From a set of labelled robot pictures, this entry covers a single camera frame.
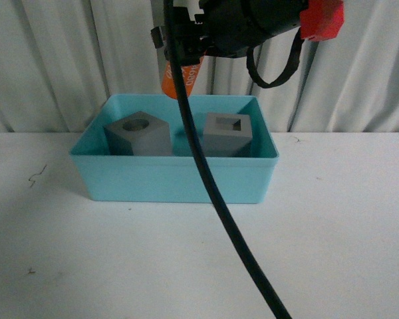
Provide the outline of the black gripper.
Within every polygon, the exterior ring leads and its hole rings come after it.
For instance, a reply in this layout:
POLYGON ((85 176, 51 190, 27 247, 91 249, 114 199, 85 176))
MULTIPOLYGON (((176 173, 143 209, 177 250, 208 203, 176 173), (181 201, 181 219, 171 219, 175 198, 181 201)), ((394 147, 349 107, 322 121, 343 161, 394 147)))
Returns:
POLYGON ((241 58, 247 49, 300 25, 308 1, 200 1, 190 19, 187 7, 174 7, 174 36, 181 65, 204 56, 241 58))

